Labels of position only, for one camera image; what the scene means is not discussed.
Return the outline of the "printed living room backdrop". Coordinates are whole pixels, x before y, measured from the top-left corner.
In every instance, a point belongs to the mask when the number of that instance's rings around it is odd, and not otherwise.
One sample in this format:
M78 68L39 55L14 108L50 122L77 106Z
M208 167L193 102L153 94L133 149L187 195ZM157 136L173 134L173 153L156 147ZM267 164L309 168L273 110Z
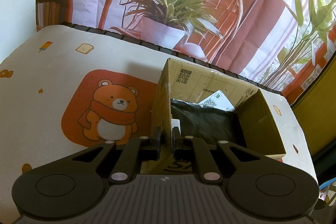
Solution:
M37 0L36 20L157 44L288 97L335 54L335 0Z

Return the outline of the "cartoon printed table mat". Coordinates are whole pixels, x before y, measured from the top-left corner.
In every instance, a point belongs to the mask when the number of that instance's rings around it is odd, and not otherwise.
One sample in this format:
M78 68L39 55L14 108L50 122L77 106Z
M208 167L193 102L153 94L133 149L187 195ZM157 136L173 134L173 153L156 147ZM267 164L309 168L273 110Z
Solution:
M216 91L238 112L247 147L315 175L287 100L223 72L111 36L48 26L1 62L1 223L24 172L88 147L171 130L170 101Z

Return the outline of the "black plastic bag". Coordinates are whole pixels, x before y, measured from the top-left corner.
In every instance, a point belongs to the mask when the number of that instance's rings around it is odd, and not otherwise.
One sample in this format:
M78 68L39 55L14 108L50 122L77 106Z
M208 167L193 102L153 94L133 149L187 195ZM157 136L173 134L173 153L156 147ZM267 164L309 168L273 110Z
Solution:
M209 145L226 140L247 146L236 113L178 99L171 99L170 105L172 118L180 121L182 136L201 138Z

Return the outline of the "white printed card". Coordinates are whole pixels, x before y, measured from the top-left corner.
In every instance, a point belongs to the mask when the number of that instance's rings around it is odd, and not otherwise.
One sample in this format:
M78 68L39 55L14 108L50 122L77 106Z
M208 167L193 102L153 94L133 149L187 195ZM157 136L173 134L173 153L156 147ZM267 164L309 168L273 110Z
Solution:
M228 98L225 96L225 94L218 90L214 94L208 96L201 102L199 102L202 106L208 106L224 111L234 111L235 107L233 104L228 100Z

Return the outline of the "brown SF cardboard box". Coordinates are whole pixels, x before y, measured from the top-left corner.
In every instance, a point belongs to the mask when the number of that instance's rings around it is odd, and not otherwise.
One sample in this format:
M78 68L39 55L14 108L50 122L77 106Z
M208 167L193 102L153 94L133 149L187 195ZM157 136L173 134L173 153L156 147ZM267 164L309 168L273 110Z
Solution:
M286 100L243 80L175 59L167 59L155 91L151 126L163 131L163 153L146 161L143 173L187 173L191 167L173 159L171 130L178 120L183 135L215 144L220 138L280 160L286 154L279 119Z

